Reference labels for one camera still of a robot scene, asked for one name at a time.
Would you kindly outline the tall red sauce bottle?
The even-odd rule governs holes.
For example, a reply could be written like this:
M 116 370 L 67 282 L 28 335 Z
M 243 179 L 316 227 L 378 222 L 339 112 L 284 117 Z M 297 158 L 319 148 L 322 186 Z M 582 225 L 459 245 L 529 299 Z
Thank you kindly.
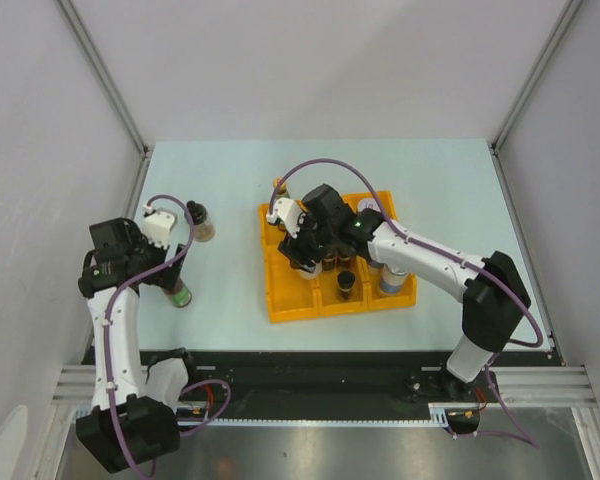
M 287 184 L 282 181 L 282 178 L 276 178 L 274 180 L 274 189 L 276 191 L 276 198 L 290 197 Z

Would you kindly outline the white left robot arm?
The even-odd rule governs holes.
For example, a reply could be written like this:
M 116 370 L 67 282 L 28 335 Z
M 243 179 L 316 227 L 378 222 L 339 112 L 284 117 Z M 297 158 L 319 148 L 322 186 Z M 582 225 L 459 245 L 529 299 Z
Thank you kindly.
M 154 373 L 141 366 L 137 318 L 140 287 L 173 292 L 186 257 L 184 245 L 167 257 L 176 214 L 158 209 L 141 223 L 115 218 L 90 226 L 78 288 L 94 330 L 96 378 L 91 411 L 78 419 L 78 439 L 110 473 L 176 451 L 178 398 L 194 397 L 201 376 L 183 348 L 159 355 Z

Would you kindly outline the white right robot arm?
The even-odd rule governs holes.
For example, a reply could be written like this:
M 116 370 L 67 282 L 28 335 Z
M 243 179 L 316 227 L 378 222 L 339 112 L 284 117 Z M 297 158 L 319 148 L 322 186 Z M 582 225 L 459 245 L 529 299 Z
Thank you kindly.
M 480 371 L 502 352 L 529 312 L 530 297 L 507 254 L 480 257 L 437 244 L 409 232 L 381 206 L 353 210 L 327 184 L 300 202 L 273 201 L 266 220 L 285 227 L 278 249 L 298 270 L 312 274 L 327 254 L 338 251 L 382 265 L 384 284 L 413 274 L 458 301 L 462 335 L 441 376 L 442 391 L 453 401 L 476 391 Z

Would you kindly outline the green-label sauce bottle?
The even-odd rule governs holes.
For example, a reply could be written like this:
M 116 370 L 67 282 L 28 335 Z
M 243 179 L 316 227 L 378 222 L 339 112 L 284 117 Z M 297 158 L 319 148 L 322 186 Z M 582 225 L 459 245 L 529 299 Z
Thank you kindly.
M 192 293 L 184 281 L 179 278 L 172 289 L 163 289 L 170 304 L 176 308 L 187 307 L 192 300 Z

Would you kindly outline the blue-label pearl jar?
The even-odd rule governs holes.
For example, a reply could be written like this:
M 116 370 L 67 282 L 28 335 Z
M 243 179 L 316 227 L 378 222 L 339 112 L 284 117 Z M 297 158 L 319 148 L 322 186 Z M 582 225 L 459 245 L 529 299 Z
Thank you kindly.
M 379 293 L 389 296 L 399 294 L 408 276 L 409 272 L 407 270 L 384 265 L 378 284 Z
M 372 276 L 379 276 L 382 274 L 382 271 L 385 267 L 385 264 L 382 262 L 378 262 L 375 260 L 369 260 L 367 262 L 368 272 Z

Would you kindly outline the yellow six-compartment tray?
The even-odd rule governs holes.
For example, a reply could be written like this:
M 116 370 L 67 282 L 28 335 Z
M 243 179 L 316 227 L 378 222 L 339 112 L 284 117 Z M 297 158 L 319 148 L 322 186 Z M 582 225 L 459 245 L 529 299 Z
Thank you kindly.
M 373 313 L 409 308 L 417 303 L 417 279 L 410 274 L 396 294 L 380 290 L 381 269 L 361 257 L 343 260 L 337 254 L 327 257 L 322 273 L 314 279 L 302 277 L 278 251 L 281 229 L 266 222 L 268 206 L 258 208 L 260 239 L 264 256 L 265 300 L 269 320 L 283 323 L 336 315 Z M 349 298 L 340 297 L 338 275 L 348 270 L 355 275 Z

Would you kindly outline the dark spice shaker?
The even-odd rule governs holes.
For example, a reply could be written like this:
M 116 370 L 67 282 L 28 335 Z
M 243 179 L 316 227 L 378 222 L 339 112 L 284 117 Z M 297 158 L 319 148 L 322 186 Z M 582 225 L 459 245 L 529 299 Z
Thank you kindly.
M 356 283 L 356 276 L 350 270 L 342 270 L 337 275 L 337 297 L 340 301 L 348 301 L 351 298 Z
M 337 267 L 340 270 L 351 270 L 355 265 L 355 257 L 350 255 L 337 254 Z

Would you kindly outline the black-cap spice bottle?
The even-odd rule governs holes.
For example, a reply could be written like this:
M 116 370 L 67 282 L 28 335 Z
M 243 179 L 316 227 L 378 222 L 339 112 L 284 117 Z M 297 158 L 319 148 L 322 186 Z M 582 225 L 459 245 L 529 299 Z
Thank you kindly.
M 186 203 L 187 210 L 194 224 L 194 238 L 197 242 L 208 242 L 215 235 L 215 227 L 206 207 L 190 200 Z

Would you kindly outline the small black-lid spice jar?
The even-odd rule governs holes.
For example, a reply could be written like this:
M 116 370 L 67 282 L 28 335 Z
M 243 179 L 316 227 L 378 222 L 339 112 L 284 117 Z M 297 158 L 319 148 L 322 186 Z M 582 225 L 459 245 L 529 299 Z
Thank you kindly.
M 329 272 L 335 269 L 337 263 L 337 256 L 335 254 L 327 255 L 322 260 L 322 270 Z

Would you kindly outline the black-cap squeeze bottle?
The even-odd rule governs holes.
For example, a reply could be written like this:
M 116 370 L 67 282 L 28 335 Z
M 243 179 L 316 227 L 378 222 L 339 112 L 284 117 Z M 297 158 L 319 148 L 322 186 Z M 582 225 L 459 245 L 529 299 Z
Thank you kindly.
M 304 269 L 297 269 L 297 274 L 304 280 L 313 280 L 316 279 L 322 273 L 322 265 L 317 264 L 311 271 L 306 271 Z

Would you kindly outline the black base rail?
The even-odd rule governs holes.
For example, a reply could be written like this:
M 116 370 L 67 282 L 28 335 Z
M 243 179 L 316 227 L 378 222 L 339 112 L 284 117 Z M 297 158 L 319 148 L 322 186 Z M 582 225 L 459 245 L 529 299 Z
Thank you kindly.
M 403 421 L 428 417 L 431 403 L 472 405 L 495 397 L 483 375 L 467 387 L 441 374 L 433 352 L 193 351 L 200 380 L 230 388 L 224 420 Z

